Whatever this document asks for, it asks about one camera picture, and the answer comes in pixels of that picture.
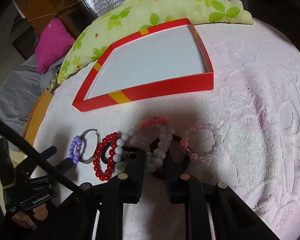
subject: red beaded bracelet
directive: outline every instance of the red beaded bracelet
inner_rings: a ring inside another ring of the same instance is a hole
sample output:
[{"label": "red beaded bracelet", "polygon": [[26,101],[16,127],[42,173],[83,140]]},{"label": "red beaded bracelet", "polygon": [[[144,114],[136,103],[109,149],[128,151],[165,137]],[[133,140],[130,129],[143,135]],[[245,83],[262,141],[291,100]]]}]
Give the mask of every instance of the red beaded bracelet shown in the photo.
[{"label": "red beaded bracelet", "polygon": [[[114,171],[115,162],[112,157],[115,155],[114,148],[117,146],[116,141],[119,138],[120,137],[119,137],[118,133],[116,133],[116,132],[107,135],[106,137],[104,137],[102,139],[102,142],[99,143],[98,148],[95,151],[94,160],[93,160],[93,165],[94,165],[93,169],[96,172],[96,177],[99,178],[101,181],[109,180],[112,175],[112,172]],[[102,153],[102,150],[105,147],[105,145],[111,141],[112,141],[111,150],[109,151],[110,157],[108,158],[107,168],[106,168],[105,172],[103,173],[101,171],[101,167],[100,167],[100,157],[101,157],[101,153]]]}]

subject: purple beaded bracelet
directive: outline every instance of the purple beaded bracelet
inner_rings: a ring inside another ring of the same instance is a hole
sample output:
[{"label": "purple beaded bracelet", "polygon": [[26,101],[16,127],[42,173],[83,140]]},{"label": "purple beaded bracelet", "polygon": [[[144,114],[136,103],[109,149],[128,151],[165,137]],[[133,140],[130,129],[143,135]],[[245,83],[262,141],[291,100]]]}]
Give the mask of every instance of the purple beaded bracelet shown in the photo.
[{"label": "purple beaded bracelet", "polygon": [[72,159],[74,164],[77,164],[80,159],[81,146],[82,146],[82,139],[80,138],[79,135],[76,135],[73,138],[73,141],[72,141],[72,143],[70,145],[70,149],[69,149],[69,157]]}]

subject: magenta pillow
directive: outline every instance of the magenta pillow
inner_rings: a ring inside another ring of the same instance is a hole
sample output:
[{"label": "magenta pillow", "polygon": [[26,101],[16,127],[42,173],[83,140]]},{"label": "magenta pillow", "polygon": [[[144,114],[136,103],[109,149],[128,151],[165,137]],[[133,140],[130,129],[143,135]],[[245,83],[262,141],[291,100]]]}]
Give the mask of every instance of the magenta pillow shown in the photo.
[{"label": "magenta pillow", "polygon": [[63,55],[65,55],[74,39],[67,32],[59,19],[53,18],[44,28],[34,52],[37,55],[38,73],[45,73]]}]

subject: white beaded bracelet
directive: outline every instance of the white beaded bracelet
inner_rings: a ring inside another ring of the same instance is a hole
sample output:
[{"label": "white beaded bracelet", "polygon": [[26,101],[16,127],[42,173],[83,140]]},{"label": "white beaded bracelet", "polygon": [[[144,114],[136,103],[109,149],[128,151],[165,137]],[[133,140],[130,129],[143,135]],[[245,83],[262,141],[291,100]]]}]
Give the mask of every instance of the white beaded bracelet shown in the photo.
[{"label": "white beaded bracelet", "polygon": [[[209,130],[213,132],[216,140],[216,146],[214,147],[212,154],[207,153],[205,156],[199,156],[197,153],[189,149],[189,134],[199,130]],[[224,143],[218,127],[215,127],[212,123],[206,124],[197,122],[194,126],[191,126],[189,130],[186,131],[185,136],[179,143],[179,147],[184,151],[185,155],[189,155],[190,160],[200,163],[209,163],[211,160],[216,160],[218,158],[218,153],[224,147]]]}]

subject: green leaf pattern pillow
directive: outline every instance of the green leaf pattern pillow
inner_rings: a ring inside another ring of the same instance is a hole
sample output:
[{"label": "green leaf pattern pillow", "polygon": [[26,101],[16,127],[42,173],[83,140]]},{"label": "green leaf pattern pillow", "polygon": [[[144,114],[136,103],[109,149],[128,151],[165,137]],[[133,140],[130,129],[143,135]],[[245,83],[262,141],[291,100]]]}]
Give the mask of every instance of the green leaf pattern pillow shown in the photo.
[{"label": "green leaf pattern pillow", "polygon": [[58,83],[100,58],[111,43],[180,18],[188,18],[194,25],[210,22],[253,24],[251,14],[236,0],[126,0],[81,33],[63,61]]}]

